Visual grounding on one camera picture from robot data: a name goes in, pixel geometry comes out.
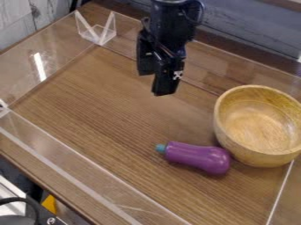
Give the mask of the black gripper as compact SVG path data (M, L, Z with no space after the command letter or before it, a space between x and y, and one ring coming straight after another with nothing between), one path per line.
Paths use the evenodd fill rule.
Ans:
M193 41L205 14L200 0L150 0L150 16L141 20L137 41L137 68L141 76L156 74L152 92L156 96L173 94L184 74L184 60L160 58L186 57L186 44Z

